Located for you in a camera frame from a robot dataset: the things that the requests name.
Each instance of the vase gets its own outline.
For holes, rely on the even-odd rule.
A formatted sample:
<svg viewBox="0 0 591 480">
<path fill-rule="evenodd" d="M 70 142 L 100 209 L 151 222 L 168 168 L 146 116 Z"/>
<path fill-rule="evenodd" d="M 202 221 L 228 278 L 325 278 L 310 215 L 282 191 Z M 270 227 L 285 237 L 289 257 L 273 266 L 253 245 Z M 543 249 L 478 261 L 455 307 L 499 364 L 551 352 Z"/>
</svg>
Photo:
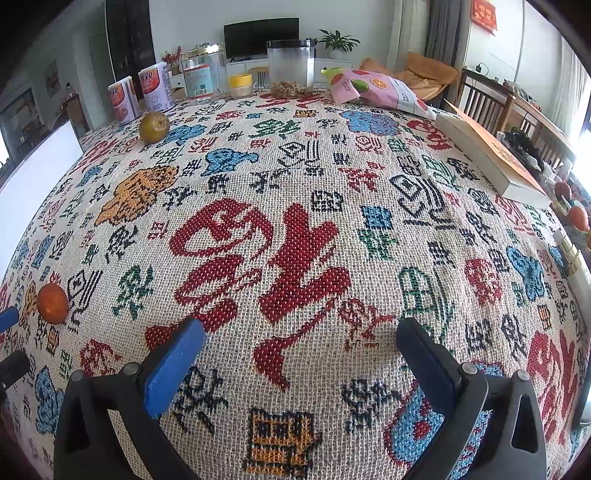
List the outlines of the vase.
<svg viewBox="0 0 591 480">
<path fill-rule="evenodd" d="M 329 50 L 330 58 L 333 60 L 348 60 L 349 52 L 338 49 L 338 50 Z"/>
</svg>

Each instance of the tablecloth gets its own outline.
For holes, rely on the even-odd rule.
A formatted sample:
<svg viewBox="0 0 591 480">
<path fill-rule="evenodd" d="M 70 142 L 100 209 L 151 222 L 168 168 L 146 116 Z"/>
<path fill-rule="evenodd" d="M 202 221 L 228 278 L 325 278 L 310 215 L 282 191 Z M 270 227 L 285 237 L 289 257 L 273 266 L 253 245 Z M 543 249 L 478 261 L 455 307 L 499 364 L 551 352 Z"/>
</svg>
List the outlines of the tablecloth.
<svg viewBox="0 0 591 480">
<path fill-rule="evenodd" d="M 40 474 L 70 374 L 141 362 L 188 315 L 206 342 L 159 422 L 203 480 L 401 478 L 443 421 L 395 345 L 408 316 L 459 362 L 525 368 L 548 477 L 566 471 L 588 437 L 571 417 L 589 343 L 550 210 L 499 197 L 432 122 L 323 92 L 167 116 L 158 144 L 139 120 L 82 140 L 2 282 L 0 309 L 21 318 L 0 359 L 24 349 L 32 364 L 9 416 Z M 62 325 L 35 307 L 49 282 L 70 303 Z"/>
</svg>

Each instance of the orange book cover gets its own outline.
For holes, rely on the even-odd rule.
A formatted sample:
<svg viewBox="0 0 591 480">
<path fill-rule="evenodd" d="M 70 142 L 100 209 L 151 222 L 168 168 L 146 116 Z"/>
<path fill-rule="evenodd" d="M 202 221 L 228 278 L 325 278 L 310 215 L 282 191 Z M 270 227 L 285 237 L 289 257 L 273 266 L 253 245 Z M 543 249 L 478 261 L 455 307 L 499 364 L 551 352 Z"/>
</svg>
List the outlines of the orange book cover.
<svg viewBox="0 0 591 480">
<path fill-rule="evenodd" d="M 503 162 L 509 165 L 520 177 L 526 180 L 529 184 L 532 185 L 536 190 L 540 191 L 544 195 L 546 195 L 545 191 L 538 185 L 535 178 L 533 178 L 530 172 L 517 160 L 514 155 L 507 150 L 506 146 L 504 146 L 501 142 L 499 142 L 493 135 L 490 134 L 488 130 L 486 130 L 482 125 L 477 123 L 475 120 L 467 116 L 464 112 L 453 106 L 451 103 L 447 102 L 449 106 L 451 106 L 456 113 L 462 117 L 462 119 L 472 127 L 472 129 L 478 134 L 478 136 L 484 140 L 484 142 L 490 147 L 492 152 Z"/>
</svg>

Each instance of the plastic bag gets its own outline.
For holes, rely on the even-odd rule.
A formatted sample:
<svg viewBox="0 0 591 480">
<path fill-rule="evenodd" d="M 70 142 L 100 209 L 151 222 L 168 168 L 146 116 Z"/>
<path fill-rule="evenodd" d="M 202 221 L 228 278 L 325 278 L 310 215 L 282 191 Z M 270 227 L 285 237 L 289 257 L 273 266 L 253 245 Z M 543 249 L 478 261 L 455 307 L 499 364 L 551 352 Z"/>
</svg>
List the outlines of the plastic bag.
<svg viewBox="0 0 591 480">
<path fill-rule="evenodd" d="M 330 93 L 338 105 L 362 98 L 373 106 L 398 109 L 430 120 L 437 116 L 404 82 L 383 73 L 348 69 L 327 69 L 322 73 L 329 78 Z"/>
</svg>

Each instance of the tv screen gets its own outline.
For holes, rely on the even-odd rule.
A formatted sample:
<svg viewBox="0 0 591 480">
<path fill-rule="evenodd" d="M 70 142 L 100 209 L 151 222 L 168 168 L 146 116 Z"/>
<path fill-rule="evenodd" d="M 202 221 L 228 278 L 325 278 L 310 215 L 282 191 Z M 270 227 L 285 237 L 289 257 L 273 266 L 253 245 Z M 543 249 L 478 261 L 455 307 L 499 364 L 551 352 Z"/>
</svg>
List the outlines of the tv screen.
<svg viewBox="0 0 591 480">
<path fill-rule="evenodd" d="M 268 40 L 298 40 L 299 18 L 270 18 L 223 26 L 226 58 L 240 60 L 267 53 Z"/>
</svg>

